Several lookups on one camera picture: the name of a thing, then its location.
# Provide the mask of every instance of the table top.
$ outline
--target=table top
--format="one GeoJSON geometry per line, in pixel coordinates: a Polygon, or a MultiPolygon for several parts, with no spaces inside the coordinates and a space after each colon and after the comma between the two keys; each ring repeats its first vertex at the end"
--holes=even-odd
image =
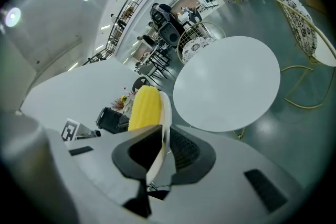
{"type": "Polygon", "coordinates": [[[239,130],[269,109],[279,85],[279,63],[264,43],[228,37],[203,48],[183,67],[174,86],[174,104],[194,127],[239,130]]]}

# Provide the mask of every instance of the gold chair frame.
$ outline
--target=gold chair frame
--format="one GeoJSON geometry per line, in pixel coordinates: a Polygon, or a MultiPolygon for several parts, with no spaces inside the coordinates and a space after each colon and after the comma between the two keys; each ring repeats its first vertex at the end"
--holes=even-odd
{"type": "Polygon", "coordinates": [[[294,103],[293,101],[289,100],[289,96],[291,94],[293,94],[298,86],[300,85],[300,83],[303,81],[303,79],[305,78],[305,76],[308,74],[308,71],[312,71],[312,66],[313,65],[323,65],[323,63],[319,62],[314,54],[313,55],[308,55],[302,48],[302,44],[304,43],[304,39],[303,38],[298,38],[298,35],[296,35],[295,31],[297,30],[300,30],[298,29],[298,27],[296,26],[295,24],[295,21],[297,21],[297,16],[299,16],[299,18],[301,18],[301,20],[303,20],[302,22],[305,22],[311,29],[310,30],[313,30],[315,31],[315,33],[317,35],[319,35],[322,40],[327,44],[329,50],[331,51],[331,53],[333,54],[333,56],[335,57],[336,59],[336,54],[335,52],[332,50],[332,45],[328,42],[328,40],[326,40],[326,38],[324,37],[324,35],[321,33],[321,31],[311,22],[309,21],[308,19],[306,19],[302,14],[300,14],[298,11],[296,11],[295,9],[293,9],[292,7],[290,7],[289,5],[287,5],[286,3],[280,1],[280,0],[276,0],[278,2],[278,4],[280,5],[287,21],[288,21],[288,24],[292,30],[292,33],[293,35],[295,36],[295,39],[296,39],[296,43],[295,43],[295,46],[297,44],[299,44],[301,50],[306,54],[306,56],[308,57],[308,61],[309,61],[309,64],[308,66],[289,66],[289,67],[286,67],[286,68],[283,68],[281,70],[281,72],[284,72],[286,70],[289,70],[291,68],[305,68],[305,71],[304,73],[301,75],[300,79],[298,80],[298,82],[294,85],[294,87],[286,94],[285,96],[285,100],[295,106],[297,106],[298,108],[302,108],[302,109],[314,109],[314,108],[318,108],[320,106],[323,105],[324,101],[326,100],[327,98],[327,95],[330,91],[330,88],[331,88],[331,84],[332,84],[332,81],[333,81],[333,77],[334,77],[334,74],[335,74],[335,67],[333,67],[333,73],[332,73],[332,76],[331,76],[331,80],[330,80],[330,83],[329,83],[329,86],[328,86],[328,89],[327,89],[327,92],[323,98],[323,101],[317,105],[313,105],[313,106],[303,106],[303,105],[299,105],[297,103],[294,103]]]}
{"type": "Polygon", "coordinates": [[[219,28],[222,31],[222,33],[224,35],[223,38],[226,38],[226,34],[225,34],[224,30],[216,24],[209,23],[209,22],[199,22],[199,23],[193,24],[191,27],[189,27],[188,29],[186,29],[184,31],[184,33],[181,35],[181,37],[180,37],[180,39],[178,40],[178,43],[177,43],[177,56],[178,56],[178,58],[179,58],[179,60],[181,61],[182,64],[185,65],[185,63],[182,60],[182,56],[179,52],[179,48],[181,48],[183,50],[183,47],[193,38],[204,37],[204,35],[198,29],[198,26],[202,26],[202,30],[204,30],[209,35],[208,37],[211,37],[211,38],[214,38],[214,39],[217,40],[215,35],[210,31],[210,29],[208,27],[206,27],[206,25],[216,26],[217,28],[219,28]]]}

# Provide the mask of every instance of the chair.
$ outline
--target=chair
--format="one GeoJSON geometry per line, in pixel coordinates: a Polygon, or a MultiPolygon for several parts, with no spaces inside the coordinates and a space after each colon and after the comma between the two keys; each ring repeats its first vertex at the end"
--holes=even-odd
{"type": "Polygon", "coordinates": [[[150,83],[146,77],[140,77],[134,82],[132,91],[135,92],[135,90],[139,90],[144,85],[150,85],[150,83]]]}
{"type": "Polygon", "coordinates": [[[304,73],[295,84],[295,86],[287,93],[285,100],[299,108],[303,109],[314,109],[318,108],[319,106],[323,105],[334,77],[335,67],[336,67],[336,50],[330,44],[328,39],[325,35],[312,23],[312,20],[309,20],[307,16],[302,14],[301,12],[295,10],[293,7],[289,6],[288,4],[276,0],[284,15],[289,23],[289,26],[293,32],[293,35],[296,39],[296,44],[299,44],[301,50],[307,55],[309,64],[308,66],[290,66],[286,67],[281,70],[284,72],[291,68],[305,68],[304,73]],[[323,101],[317,105],[313,106],[304,106],[294,103],[293,101],[289,100],[289,96],[293,94],[297,87],[300,85],[304,77],[308,74],[309,71],[313,70],[311,67],[313,65],[326,65],[333,67],[333,73],[331,76],[331,80],[329,86],[327,88],[327,92],[323,98],[323,101]]]}
{"type": "Polygon", "coordinates": [[[157,85],[159,85],[155,80],[153,80],[151,77],[154,76],[156,78],[160,78],[158,77],[156,74],[154,74],[156,71],[157,71],[157,67],[153,64],[153,63],[150,63],[149,65],[146,65],[146,66],[141,66],[139,68],[139,72],[140,74],[144,75],[144,76],[147,76],[148,78],[150,78],[153,82],[155,82],[157,85]]]}
{"type": "Polygon", "coordinates": [[[194,24],[180,37],[177,44],[177,56],[185,65],[200,49],[225,37],[225,32],[218,25],[208,22],[194,24]]]}
{"type": "Polygon", "coordinates": [[[127,131],[128,122],[129,119],[123,114],[111,108],[103,108],[96,120],[96,125],[99,129],[118,134],[127,131]]]}

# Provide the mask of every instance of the black vent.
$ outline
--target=black vent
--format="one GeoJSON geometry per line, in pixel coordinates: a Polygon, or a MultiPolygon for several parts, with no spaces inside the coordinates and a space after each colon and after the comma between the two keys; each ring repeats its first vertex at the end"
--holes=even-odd
{"type": "Polygon", "coordinates": [[[261,171],[254,169],[244,174],[269,212],[277,210],[287,202],[285,196],[261,171]]]}
{"type": "Polygon", "coordinates": [[[193,164],[199,157],[199,147],[176,130],[170,130],[170,148],[174,154],[176,171],[193,164]]]}

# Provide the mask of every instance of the white panel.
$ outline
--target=white panel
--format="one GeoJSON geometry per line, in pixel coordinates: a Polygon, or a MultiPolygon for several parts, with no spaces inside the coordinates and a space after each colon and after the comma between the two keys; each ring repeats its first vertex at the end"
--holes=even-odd
{"type": "Polygon", "coordinates": [[[126,91],[130,92],[138,77],[113,58],[91,63],[34,87],[22,111],[60,133],[67,118],[94,130],[100,111],[126,91]]]}
{"type": "Polygon", "coordinates": [[[8,40],[0,46],[0,110],[15,111],[20,108],[36,71],[8,40]]]}

